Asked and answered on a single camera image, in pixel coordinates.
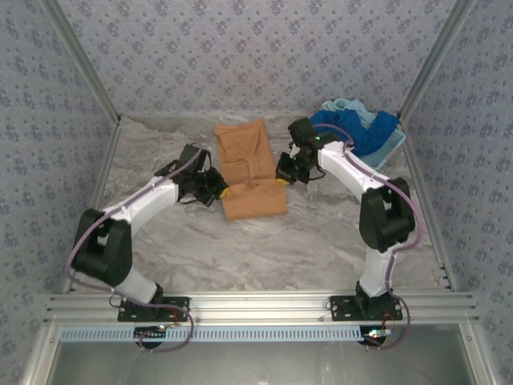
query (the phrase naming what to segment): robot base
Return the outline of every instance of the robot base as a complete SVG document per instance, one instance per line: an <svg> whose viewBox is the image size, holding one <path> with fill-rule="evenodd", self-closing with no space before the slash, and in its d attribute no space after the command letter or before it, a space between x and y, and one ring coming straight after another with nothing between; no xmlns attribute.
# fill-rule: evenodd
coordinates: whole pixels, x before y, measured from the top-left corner
<svg viewBox="0 0 513 385"><path fill-rule="evenodd" d="M329 298L333 321L395 321L402 320L401 304L390 294L371 298L356 285L356 295L336 295Z"/></svg>
<svg viewBox="0 0 513 385"><path fill-rule="evenodd" d="M162 297L159 304L179 306L189 309L189 297ZM187 317L181 311L173 311L165 308L139 306L129 301L122 301L119 305L119 322L186 322Z"/></svg>

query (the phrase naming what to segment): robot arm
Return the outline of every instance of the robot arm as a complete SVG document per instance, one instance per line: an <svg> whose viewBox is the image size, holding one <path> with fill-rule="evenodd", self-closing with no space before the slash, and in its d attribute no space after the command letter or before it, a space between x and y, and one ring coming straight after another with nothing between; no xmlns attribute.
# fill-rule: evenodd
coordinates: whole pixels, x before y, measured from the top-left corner
<svg viewBox="0 0 513 385"><path fill-rule="evenodd" d="M210 156L206 150L201 150L180 174L167 179L173 169L186 164L198 151L194 146L185 146L179 160L156 172L138 192L103 210L86 210L80 218L75 244L105 213L120 209L85 240L71 266L137 302L158 302L157 297L162 294L160 287L132 266L131 239L144 223L187 194L207 206L219 199L228 185L215 168L201 171L205 158Z"/></svg>
<svg viewBox="0 0 513 385"><path fill-rule="evenodd" d="M320 167L333 174L361 202L360 234L367 244L366 264L357 284L358 301L370 305L371 298L386 296L386 271L392 258L392 248L406 242L414 230L414 214L401 197L374 179L388 180L410 195L408 184L401 178L389 180L375 172L352 152L344 152L344 144L333 133L317 134L304 118L289 126L293 138L290 154L282 153L277 177L294 183L308 183L312 168ZM358 164L367 173L356 169Z"/></svg>

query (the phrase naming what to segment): orange cloth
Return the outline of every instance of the orange cloth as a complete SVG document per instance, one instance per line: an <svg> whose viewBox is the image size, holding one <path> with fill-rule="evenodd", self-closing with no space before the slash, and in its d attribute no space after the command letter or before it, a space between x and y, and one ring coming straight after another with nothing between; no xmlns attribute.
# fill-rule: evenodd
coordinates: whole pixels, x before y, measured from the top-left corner
<svg viewBox="0 0 513 385"><path fill-rule="evenodd" d="M216 125L221 174L230 185L223 198L230 221L287 213L285 187L275 177L276 164L263 119L235 126Z"/></svg>

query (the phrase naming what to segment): patterned wallpaper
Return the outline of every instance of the patterned wallpaper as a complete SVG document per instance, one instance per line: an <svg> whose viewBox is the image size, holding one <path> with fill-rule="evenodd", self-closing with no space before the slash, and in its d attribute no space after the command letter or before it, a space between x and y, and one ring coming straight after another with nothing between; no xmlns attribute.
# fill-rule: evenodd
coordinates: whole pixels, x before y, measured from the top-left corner
<svg viewBox="0 0 513 385"><path fill-rule="evenodd" d="M461 290L513 383L513 3L478 0L408 124Z"/></svg>
<svg viewBox="0 0 513 385"><path fill-rule="evenodd" d="M124 114L397 111L453 0L60 0Z"/></svg>
<svg viewBox="0 0 513 385"><path fill-rule="evenodd" d="M0 1L0 383L17 383L110 132L36 0Z"/></svg>

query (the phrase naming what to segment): gray marble floor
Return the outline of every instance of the gray marble floor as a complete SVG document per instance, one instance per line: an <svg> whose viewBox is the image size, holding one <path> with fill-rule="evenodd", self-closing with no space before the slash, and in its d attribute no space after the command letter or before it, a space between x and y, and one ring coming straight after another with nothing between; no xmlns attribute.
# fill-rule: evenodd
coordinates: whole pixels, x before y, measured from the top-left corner
<svg viewBox="0 0 513 385"><path fill-rule="evenodd" d="M212 152L217 166L215 124L259 116L122 119L121 135L103 195L112 205L142 187L153 172L196 142ZM296 116L267 117L276 158L287 151L286 128ZM382 170L413 185L402 151ZM362 273L365 244L358 232L357 199L334 177L287 188L289 213L228 223L220 202L174 205L134 237L134 264L166 290L353 289ZM399 255L394 286L442 285L430 239Z"/></svg>

